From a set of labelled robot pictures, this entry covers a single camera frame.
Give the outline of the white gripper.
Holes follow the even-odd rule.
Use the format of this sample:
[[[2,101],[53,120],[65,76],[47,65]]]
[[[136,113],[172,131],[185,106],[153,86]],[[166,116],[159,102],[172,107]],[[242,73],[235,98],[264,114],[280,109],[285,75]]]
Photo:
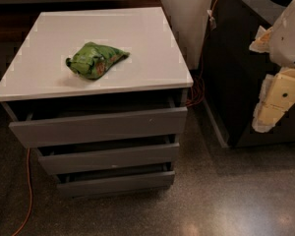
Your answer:
[[[295,104],[295,0],[249,50],[269,53],[270,60],[283,67],[275,76],[265,76],[253,114],[253,129],[267,133]]]

